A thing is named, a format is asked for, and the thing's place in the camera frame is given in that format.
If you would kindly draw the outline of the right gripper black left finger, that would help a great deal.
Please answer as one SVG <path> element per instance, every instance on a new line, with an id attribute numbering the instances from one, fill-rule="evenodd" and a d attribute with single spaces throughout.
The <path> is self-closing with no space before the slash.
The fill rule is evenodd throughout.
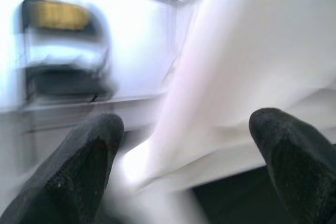
<path id="1" fill-rule="evenodd" d="M 123 135 L 116 114 L 79 124 L 24 184 L 1 223 L 93 223 Z"/>

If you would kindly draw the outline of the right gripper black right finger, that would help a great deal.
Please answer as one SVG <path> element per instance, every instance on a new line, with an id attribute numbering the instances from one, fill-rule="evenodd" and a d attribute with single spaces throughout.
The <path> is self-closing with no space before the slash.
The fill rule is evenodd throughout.
<path id="1" fill-rule="evenodd" d="M 295 223 L 335 223 L 335 146 L 312 125 L 276 108 L 253 112 L 249 131 Z"/>

